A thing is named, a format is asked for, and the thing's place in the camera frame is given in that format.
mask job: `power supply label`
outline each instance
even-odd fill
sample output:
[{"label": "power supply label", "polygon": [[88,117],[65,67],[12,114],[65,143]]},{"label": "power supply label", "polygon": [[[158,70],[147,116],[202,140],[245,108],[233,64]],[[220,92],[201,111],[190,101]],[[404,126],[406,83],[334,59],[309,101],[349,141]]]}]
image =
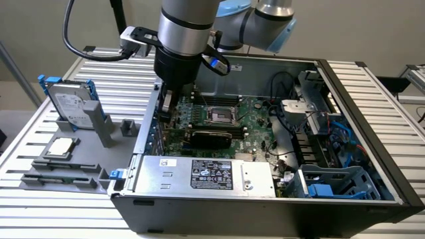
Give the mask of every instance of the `power supply label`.
[{"label": "power supply label", "polygon": [[196,189],[233,190],[232,162],[192,160],[190,186]]}]

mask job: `slotted metal surface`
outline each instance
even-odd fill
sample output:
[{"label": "slotted metal surface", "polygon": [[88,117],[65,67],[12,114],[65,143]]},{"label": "slotted metal surface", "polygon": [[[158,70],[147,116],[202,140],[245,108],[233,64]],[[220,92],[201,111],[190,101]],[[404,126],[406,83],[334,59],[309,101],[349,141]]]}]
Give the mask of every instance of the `slotted metal surface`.
[{"label": "slotted metal surface", "polygon": [[[358,67],[354,63],[330,63],[349,95],[372,126],[397,166],[412,183],[412,186],[425,201],[425,131],[404,107],[390,95],[368,68]],[[350,69],[350,81],[366,83],[358,89],[350,87],[344,80],[346,74],[342,70]],[[358,98],[358,91],[364,88],[362,97]]]},{"label": "slotted metal surface", "polygon": [[[95,53],[115,55],[117,51],[97,48]],[[360,69],[354,63],[330,62],[330,64],[349,87],[362,87],[362,84],[356,84],[356,81],[374,84],[364,74],[364,69]],[[65,78],[95,81],[100,101],[105,112],[112,114],[113,121],[124,118],[143,121],[154,81],[153,55],[147,59],[131,59],[113,63],[79,59]],[[376,91],[350,92],[350,94],[361,109],[388,109],[384,112],[393,114],[398,112],[392,108],[393,104],[386,97]],[[425,197],[425,158],[420,151],[424,139],[418,135],[400,132],[414,131],[404,117],[397,114],[394,116],[376,115],[372,110],[365,112],[368,112],[365,117],[373,129],[389,130],[378,134],[380,139],[388,147],[397,146],[394,161],[417,193]],[[137,235],[128,229],[107,195],[17,189],[21,174],[29,170],[33,159],[40,155],[57,130],[57,126],[51,122],[56,118],[57,113],[47,100],[0,158],[0,238],[158,238],[154,235]],[[408,148],[414,148],[410,153],[405,152],[406,148],[402,147],[405,145],[409,145]],[[422,239],[424,225],[425,213],[422,212],[398,224],[377,224],[353,238]],[[161,235],[160,238],[181,237]],[[241,237],[188,236],[188,238],[236,239]]]}]

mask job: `robotic arm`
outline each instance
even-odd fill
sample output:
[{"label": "robotic arm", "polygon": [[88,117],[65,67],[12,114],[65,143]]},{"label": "robotic arm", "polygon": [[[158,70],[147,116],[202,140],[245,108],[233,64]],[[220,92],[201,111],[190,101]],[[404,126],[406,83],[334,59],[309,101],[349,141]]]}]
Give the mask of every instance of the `robotic arm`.
[{"label": "robotic arm", "polygon": [[[181,88],[196,80],[201,62],[218,75],[230,64],[218,51],[238,50],[244,44],[277,52],[296,20],[292,0],[162,0],[158,31],[129,26],[120,36],[121,56],[96,57],[76,50],[68,41],[68,21],[75,0],[65,12],[63,39],[68,49],[95,61],[145,57],[156,47],[154,72],[162,79],[160,120],[168,121]],[[213,47],[208,45],[213,37]]]}]

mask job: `blue cable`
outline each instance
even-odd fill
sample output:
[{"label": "blue cable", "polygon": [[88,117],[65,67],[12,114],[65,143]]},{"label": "blue cable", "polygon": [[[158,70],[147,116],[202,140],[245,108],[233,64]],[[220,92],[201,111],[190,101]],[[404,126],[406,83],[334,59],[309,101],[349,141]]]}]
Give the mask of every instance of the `blue cable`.
[{"label": "blue cable", "polygon": [[332,123],[334,126],[340,127],[341,129],[344,129],[348,133],[348,136],[352,140],[352,130],[349,128],[346,128],[341,123],[332,121]]},{"label": "blue cable", "polygon": [[[341,129],[344,129],[344,130],[346,131],[348,136],[349,136],[349,140],[352,141],[352,130],[350,130],[349,128],[346,128],[346,127],[345,127],[341,123],[338,123],[338,122],[332,121],[330,124],[333,124],[334,126],[340,127]],[[352,153],[348,153],[346,161],[345,161],[345,163],[344,163],[342,168],[346,168],[348,165],[350,164],[350,162],[352,162]]]},{"label": "blue cable", "polygon": [[345,161],[345,163],[344,163],[342,168],[346,168],[348,165],[350,164],[350,162],[352,162],[352,153],[348,153],[346,161]]}]

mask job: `red cable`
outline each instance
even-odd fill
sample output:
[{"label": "red cable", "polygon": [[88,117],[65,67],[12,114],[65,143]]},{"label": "red cable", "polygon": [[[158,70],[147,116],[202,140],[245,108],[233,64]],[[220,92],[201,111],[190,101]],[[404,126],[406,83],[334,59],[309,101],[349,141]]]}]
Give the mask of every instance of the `red cable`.
[{"label": "red cable", "polygon": [[357,146],[357,148],[361,149],[361,151],[364,152],[364,154],[368,155],[365,148],[364,148],[360,144],[357,144],[356,146]]}]

